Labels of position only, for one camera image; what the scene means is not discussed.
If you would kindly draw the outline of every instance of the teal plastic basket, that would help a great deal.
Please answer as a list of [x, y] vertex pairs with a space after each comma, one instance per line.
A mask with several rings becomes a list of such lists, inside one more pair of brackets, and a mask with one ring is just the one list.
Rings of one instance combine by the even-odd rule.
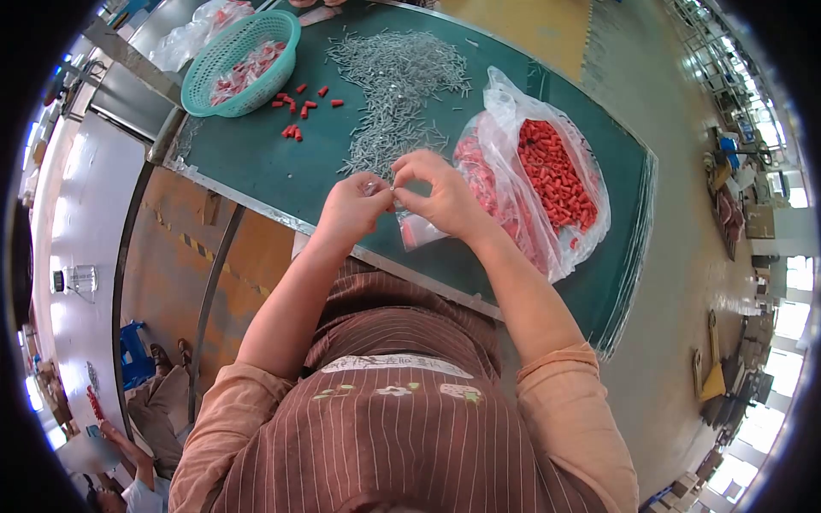
[[[296, 16], [281, 10], [262, 11], [231, 25], [203, 48], [182, 82], [182, 106], [191, 116], [239, 117], [268, 102], [291, 78], [302, 27]], [[282, 55], [237, 96], [211, 106], [217, 78], [265, 41], [287, 41]]]

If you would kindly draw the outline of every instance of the factory floor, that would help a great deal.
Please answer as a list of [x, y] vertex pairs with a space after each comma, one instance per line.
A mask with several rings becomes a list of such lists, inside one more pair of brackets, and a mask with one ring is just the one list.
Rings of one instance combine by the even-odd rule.
[[[716, 434], [699, 420], [692, 351], [709, 362], [707, 313], [715, 309], [722, 355], [738, 342], [755, 284], [750, 246], [727, 257], [709, 212], [701, 163], [715, 115], [686, 77], [682, 49], [660, 0], [443, 0], [442, 10], [499, 34], [562, 70], [658, 156], [653, 236], [640, 288], [615, 356], [602, 364], [608, 401], [639, 478], [640, 496], [694, 469]], [[147, 323], [145, 341], [176, 359], [193, 340], [213, 252], [234, 204], [203, 223], [207, 191], [168, 170], [151, 178], [126, 267], [122, 319]], [[231, 363], [256, 310], [285, 272], [293, 232], [247, 211], [223, 268], [206, 331], [201, 388]], [[516, 353], [503, 344], [506, 388]]]

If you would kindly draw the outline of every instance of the pile of metal pins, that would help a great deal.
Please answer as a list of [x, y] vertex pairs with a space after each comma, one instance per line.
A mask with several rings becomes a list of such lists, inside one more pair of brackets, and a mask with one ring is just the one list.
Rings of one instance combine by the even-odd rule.
[[343, 80], [362, 88], [367, 107], [361, 125], [352, 132], [351, 157], [339, 173], [367, 171], [393, 182], [391, 164], [414, 149], [442, 152], [449, 137], [420, 117], [438, 91], [467, 97], [473, 89], [466, 76], [467, 60], [455, 46], [429, 32], [408, 30], [336, 41], [326, 51], [338, 64]]

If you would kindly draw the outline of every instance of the blue stool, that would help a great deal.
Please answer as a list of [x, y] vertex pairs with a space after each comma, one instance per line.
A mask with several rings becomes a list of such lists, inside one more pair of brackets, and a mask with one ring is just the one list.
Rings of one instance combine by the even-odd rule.
[[131, 321], [120, 328], [120, 361], [122, 363], [122, 389], [129, 390], [154, 376], [154, 358], [145, 354], [138, 329], [145, 323]]

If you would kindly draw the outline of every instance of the hand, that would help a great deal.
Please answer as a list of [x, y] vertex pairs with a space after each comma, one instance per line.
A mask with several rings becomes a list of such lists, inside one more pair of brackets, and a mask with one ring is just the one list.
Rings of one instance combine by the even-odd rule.
[[[391, 168], [396, 174], [393, 194], [405, 208], [427, 219], [439, 230], [470, 244], [470, 240], [490, 224], [495, 226], [461, 174], [434, 152], [418, 149], [400, 157]], [[413, 179], [427, 181], [433, 186], [428, 198], [402, 187]]]
[[120, 436], [120, 432], [117, 431], [117, 429], [114, 428], [114, 426], [107, 420], [104, 420], [100, 423], [100, 432], [103, 434], [104, 437], [106, 437], [108, 440], [111, 440], [112, 442], [114, 442], [115, 438]]
[[[376, 185], [376, 192], [366, 196], [369, 182]], [[311, 240], [328, 244], [347, 256], [365, 234], [376, 231], [376, 218], [383, 212], [393, 212], [390, 185], [372, 173], [356, 173], [331, 189]]]

